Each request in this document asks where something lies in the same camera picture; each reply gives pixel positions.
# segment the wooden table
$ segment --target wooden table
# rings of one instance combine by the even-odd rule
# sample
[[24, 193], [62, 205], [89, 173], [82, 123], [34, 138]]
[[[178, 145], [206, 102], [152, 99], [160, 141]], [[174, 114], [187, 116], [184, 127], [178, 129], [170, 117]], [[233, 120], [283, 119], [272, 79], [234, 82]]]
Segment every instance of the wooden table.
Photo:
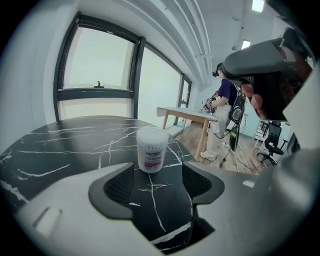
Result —
[[156, 115], [157, 117], [164, 117], [163, 127], [162, 127], [163, 129], [166, 128], [169, 115], [179, 117], [179, 118], [184, 118], [184, 124], [182, 128], [183, 130], [185, 129], [187, 119], [203, 124], [200, 141], [194, 156], [195, 160], [198, 161], [200, 152], [203, 148], [206, 131], [209, 126], [209, 121], [217, 122], [218, 121], [217, 118], [215, 118], [212, 114], [199, 112], [199, 110], [185, 108], [185, 107], [158, 107], [156, 110]]

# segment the navy t-shirt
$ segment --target navy t-shirt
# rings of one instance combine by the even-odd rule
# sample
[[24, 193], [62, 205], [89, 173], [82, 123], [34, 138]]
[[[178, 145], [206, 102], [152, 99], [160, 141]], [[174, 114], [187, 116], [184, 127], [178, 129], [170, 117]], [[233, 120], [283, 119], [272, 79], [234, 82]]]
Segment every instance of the navy t-shirt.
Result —
[[228, 79], [223, 78], [221, 81], [221, 86], [218, 90], [218, 95], [220, 97], [226, 97], [230, 106], [235, 104], [238, 91], [235, 85], [230, 82]]

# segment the beige pants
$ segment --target beige pants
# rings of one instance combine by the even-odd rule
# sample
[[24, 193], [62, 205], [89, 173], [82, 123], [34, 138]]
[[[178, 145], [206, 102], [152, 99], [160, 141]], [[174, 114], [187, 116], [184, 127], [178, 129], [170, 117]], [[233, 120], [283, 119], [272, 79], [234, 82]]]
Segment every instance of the beige pants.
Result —
[[221, 146], [221, 138], [230, 123], [229, 111], [230, 105], [218, 106], [214, 113], [214, 117], [217, 122], [211, 122], [211, 128], [206, 143], [206, 152], [204, 152], [205, 158], [213, 161], [219, 154]]

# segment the white sneaker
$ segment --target white sneaker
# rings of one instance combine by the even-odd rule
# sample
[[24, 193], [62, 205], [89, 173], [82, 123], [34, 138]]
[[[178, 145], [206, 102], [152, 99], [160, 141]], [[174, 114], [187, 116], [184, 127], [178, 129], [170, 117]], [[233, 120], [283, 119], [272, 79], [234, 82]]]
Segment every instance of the white sneaker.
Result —
[[206, 152], [201, 152], [200, 156], [202, 158], [204, 158], [204, 159], [208, 159], [209, 161], [214, 161], [217, 158], [217, 156], [219, 155], [219, 154], [216, 154], [214, 156], [208, 156], [207, 154], [208, 154], [207, 151]]

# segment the ceiling light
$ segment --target ceiling light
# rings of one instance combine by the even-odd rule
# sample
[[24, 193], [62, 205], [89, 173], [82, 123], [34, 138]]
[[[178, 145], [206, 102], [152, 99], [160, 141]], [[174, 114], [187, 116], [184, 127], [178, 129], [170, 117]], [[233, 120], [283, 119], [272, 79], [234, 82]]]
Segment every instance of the ceiling light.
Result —
[[252, 10], [262, 13], [264, 8], [264, 0], [252, 0]]
[[247, 48], [249, 47], [251, 44], [250, 41], [247, 41], [247, 40], [243, 40], [243, 43], [242, 43], [242, 46], [241, 46], [241, 50], [244, 49], [244, 48]]

